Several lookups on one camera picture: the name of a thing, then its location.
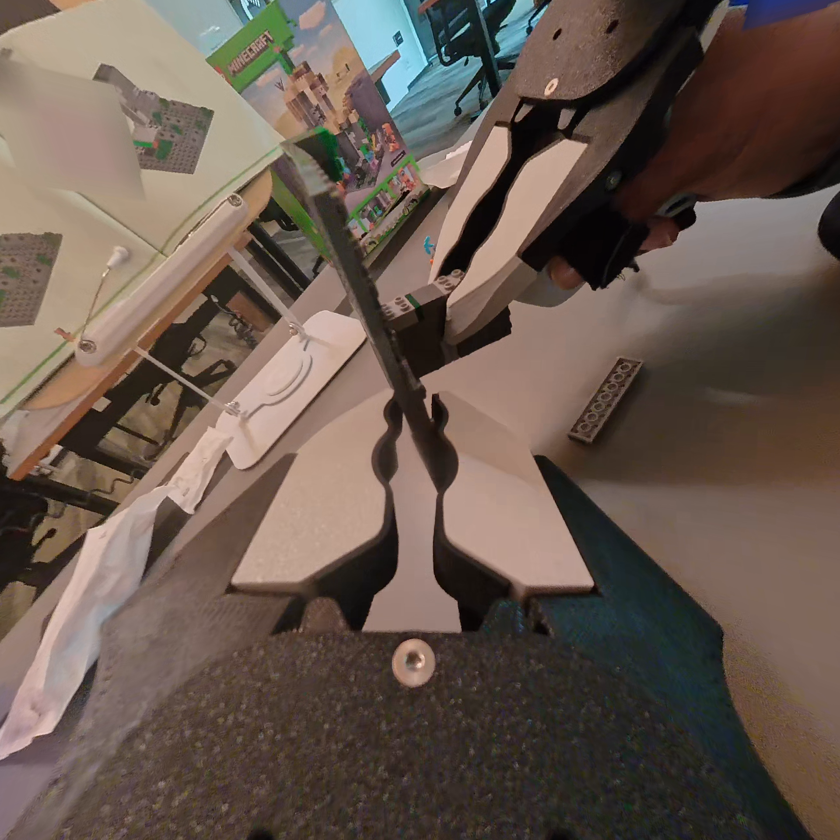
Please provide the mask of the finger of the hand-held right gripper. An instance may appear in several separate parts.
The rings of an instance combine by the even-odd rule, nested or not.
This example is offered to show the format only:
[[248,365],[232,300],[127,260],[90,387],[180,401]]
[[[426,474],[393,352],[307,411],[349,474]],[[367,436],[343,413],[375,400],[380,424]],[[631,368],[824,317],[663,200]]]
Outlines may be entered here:
[[436,271],[466,272],[501,214],[508,190],[529,160],[532,141],[520,124],[494,125],[462,175],[437,241]]
[[586,149],[585,142],[560,140],[520,169],[495,227],[448,299],[448,336],[474,335],[536,282],[539,269],[527,266],[520,250]]

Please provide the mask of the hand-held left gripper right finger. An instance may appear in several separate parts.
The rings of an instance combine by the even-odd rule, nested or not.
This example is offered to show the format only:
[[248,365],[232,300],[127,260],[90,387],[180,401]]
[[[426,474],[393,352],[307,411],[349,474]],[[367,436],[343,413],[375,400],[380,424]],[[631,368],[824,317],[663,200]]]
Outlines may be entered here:
[[452,392],[432,399],[441,440],[434,576],[476,631],[497,602],[590,595],[594,579],[529,447]]

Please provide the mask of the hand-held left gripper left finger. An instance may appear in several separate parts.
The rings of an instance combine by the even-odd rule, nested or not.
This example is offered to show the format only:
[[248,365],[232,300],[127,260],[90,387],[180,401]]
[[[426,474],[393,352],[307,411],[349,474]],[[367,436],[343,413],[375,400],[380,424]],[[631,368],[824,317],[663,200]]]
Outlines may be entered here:
[[403,414],[379,392],[300,447],[234,572],[240,592],[334,600],[362,629],[397,568],[391,488]]

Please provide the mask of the grey long toy brick plate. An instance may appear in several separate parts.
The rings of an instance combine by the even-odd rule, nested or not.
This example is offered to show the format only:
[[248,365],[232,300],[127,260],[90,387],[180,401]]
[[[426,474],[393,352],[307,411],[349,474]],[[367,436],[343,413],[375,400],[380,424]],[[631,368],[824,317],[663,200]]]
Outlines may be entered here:
[[641,360],[624,357],[616,359],[574,421],[567,433],[568,439],[578,444],[593,444],[643,368],[644,362]]

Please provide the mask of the grey toy brick build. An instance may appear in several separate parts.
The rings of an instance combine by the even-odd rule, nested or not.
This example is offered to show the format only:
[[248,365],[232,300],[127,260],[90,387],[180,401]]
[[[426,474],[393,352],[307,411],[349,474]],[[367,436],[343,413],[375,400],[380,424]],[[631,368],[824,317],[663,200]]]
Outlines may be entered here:
[[448,410],[433,396],[427,410],[422,377],[511,334],[509,308],[470,338],[445,339],[448,298],[462,276],[415,289],[381,303],[361,250],[347,227],[348,214],[331,179],[337,156],[324,129],[305,132],[281,145],[291,166],[291,180],[306,197],[310,217],[321,231],[332,266],[363,325],[394,398],[410,429],[415,447],[437,490],[446,489],[458,470],[455,448],[444,434]]

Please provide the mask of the grey desk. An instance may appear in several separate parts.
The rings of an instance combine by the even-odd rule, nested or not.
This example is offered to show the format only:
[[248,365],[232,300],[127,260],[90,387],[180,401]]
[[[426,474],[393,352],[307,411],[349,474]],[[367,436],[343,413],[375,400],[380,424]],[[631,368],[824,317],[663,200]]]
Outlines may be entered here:
[[[838,264],[830,192],[698,206],[641,271],[426,378],[547,456],[723,627],[730,688],[815,838],[838,838]],[[644,362],[593,444],[567,433]]]

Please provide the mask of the person's right hand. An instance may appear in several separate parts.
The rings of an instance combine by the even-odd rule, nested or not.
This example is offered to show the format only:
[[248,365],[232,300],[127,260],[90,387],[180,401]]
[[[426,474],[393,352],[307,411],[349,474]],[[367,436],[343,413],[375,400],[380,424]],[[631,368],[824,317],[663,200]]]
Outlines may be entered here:
[[639,255],[671,246],[668,200],[792,194],[838,157],[839,7],[762,27],[730,7],[699,68],[674,102],[664,145],[621,186],[614,206],[645,224]]

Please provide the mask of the white paper bag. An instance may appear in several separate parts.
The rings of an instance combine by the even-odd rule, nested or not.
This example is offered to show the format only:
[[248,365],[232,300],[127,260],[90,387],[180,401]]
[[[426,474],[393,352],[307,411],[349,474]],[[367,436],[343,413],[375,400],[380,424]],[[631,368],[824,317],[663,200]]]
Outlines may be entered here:
[[167,482],[169,498],[187,515],[193,515],[218,467],[231,434],[208,428]]
[[423,183],[439,190],[447,190],[456,184],[471,143],[472,140],[468,140],[461,145],[450,146],[418,161]]

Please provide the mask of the black office chair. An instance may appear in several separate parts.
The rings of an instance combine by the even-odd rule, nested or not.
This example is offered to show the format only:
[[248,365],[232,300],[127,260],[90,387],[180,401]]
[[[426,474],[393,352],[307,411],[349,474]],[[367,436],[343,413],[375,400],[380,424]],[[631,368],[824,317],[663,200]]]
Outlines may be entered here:
[[[435,3],[436,2],[424,2],[423,6],[427,10]],[[480,58],[474,57],[478,60],[478,71],[471,78],[467,87],[462,90],[455,100],[454,115],[457,118],[462,114],[462,109],[460,107],[461,102],[469,95],[473,88],[478,89],[478,104],[480,109],[483,109],[486,106],[486,94],[493,97],[498,93],[501,84],[505,80],[503,74],[513,70],[516,66],[516,62],[522,52],[523,46],[536,25],[538,16],[540,16],[543,13],[543,10],[550,5],[550,2],[529,2],[529,5],[532,6],[532,11],[527,24],[523,24],[517,19],[511,19],[511,16],[515,12],[515,7],[517,5],[516,2],[504,27],[498,33],[497,42],[500,48],[498,55],[494,54],[494,50],[490,43],[490,37],[487,32],[487,26],[480,11],[483,6],[487,5],[487,2],[468,2],[468,4],[470,26],[472,34],[476,36],[477,45],[480,49]],[[462,62],[464,66],[467,66],[471,59],[473,59],[473,57],[470,57],[467,60],[462,59],[459,62]],[[440,63],[439,64],[444,68],[452,68],[458,63],[449,67],[444,67],[441,66]]]
[[[510,16],[515,1],[487,2],[481,8],[494,54],[499,54],[497,36]],[[470,57],[480,58],[476,36],[472,34],[467,1],[439,1],[425,16],[432,30],[439,63],[450,67]]]

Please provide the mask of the green printed toy box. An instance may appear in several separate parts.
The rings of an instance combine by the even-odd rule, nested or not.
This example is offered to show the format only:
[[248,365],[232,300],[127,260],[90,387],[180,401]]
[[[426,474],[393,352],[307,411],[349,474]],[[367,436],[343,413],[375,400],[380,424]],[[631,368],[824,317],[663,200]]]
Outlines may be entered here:
[[283,139],[329,133],[334,181],[364,255],[424,200],[415,156],[331,2],[267,2],[206,61]]

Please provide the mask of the wooden table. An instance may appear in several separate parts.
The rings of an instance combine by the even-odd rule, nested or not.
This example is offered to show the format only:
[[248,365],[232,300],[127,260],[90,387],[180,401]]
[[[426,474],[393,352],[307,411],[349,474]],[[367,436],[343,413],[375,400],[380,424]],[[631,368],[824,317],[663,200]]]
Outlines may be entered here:
[[149,467],[143,461],[110,455],[99,446],[108,431],[140,399],[141,392],[136,385],[131,393],[132,400],[122,403],[112,401],[117,408],[112,409],[105,420],[89,423],[85,417],[119,379],[124,375],[133,378],[132,369],[143,362],[134,347],[139,345],[144,351],[149,351],[199,296],[218,300],[218,304],[203,304],[210,319],[216,311],[230,310],[257,329],[264,328],[262,322],[277,323],[280,315],[269,303],[267,293],[259,291],[253,280],[246,280],[230,267],[231,258],[226,247],[241,246],[245,256],[256,257],[257,263],[269,270],[271,278],[280,281],[280,287],[290,293],[292,300],[297,300],[308,288],[312,280],[259,224],[270,204],[273,174],[272,169],[266,169],[241,193],[248,208],[248,226],[240,225],[232,234],[224,236],[219,245],[211,247],[210,256],[122,341],[114,355],[102,365],[90,368],[81,367],[74,361],[68,362],[24,403],[28,416],[24,420],[23,432],[33,433],[35,441],[13,446],[9,455],[10,476],[7,468],[2,466],[2,492],[36,494],[50,501],[100,514],[110,513],[116,508],[114,502],[99,501],[92,490],[82,491],[47,476],[36,476],[34,471],[51,448],[59,445],[81,458],[114,469],[119,478],[139,479],[145,475]]

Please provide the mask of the white plastic bag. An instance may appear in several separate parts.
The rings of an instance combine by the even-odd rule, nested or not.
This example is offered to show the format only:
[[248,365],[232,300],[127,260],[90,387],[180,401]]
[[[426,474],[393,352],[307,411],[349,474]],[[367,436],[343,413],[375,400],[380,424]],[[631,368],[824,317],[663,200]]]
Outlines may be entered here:
[[98,660],[102,626],[134,593],[148,560],[154,520],[168,486],[137,498],[87,532],[1,730],[1,759],[53,732],[89,668]]

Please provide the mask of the light green instruction booklet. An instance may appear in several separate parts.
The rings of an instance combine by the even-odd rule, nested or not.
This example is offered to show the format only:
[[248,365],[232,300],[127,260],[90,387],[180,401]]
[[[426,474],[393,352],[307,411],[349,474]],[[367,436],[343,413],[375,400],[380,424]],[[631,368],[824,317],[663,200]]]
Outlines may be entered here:
[[2,417],[104,362],[223,237],[281,138],[144,2],[2,35]]

